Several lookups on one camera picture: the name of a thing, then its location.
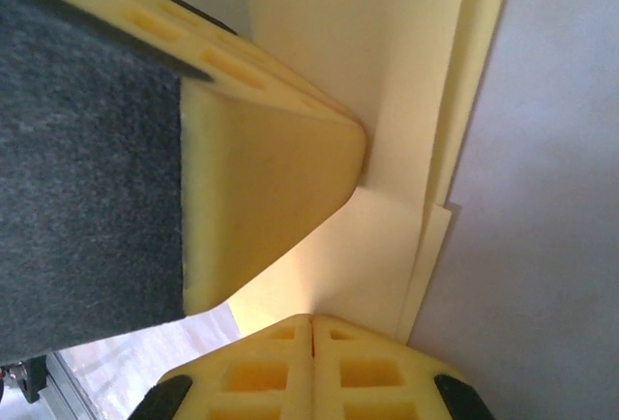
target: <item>gray fabric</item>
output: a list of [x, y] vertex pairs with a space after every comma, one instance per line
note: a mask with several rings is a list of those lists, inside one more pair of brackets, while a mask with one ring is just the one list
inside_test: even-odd
[[0, 0], [0, 363], [183, 316], [180, 72], [196, 73], [98, 23]]

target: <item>white wall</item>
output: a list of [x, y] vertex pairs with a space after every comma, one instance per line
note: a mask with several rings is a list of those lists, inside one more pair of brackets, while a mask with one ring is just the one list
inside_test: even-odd
[[619, 416], [619, 0], [508, 0], [411, 344], [498, 419]]

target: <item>yellow foam sheet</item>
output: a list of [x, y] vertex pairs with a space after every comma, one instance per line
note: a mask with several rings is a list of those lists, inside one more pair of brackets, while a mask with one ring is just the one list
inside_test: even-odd
[[397, 339], [402, 342], [410, 336], [451, 217], [440, 206], [447, 200], [502, 1], [462, 0], [427, 183], [421, 244], [398, 324]]
[[372, 137], [351, 200], [229, 300], [243, 334], [337, 315], [393, 337], [419, 239], [461, 0], [247, 0], [253, 39]]

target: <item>dark gray felt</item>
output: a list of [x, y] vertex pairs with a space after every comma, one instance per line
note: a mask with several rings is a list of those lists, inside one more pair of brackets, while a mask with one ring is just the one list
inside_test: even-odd
[[0, 364], [184, 316], [191, 70], [91, 20], [0, 0]]

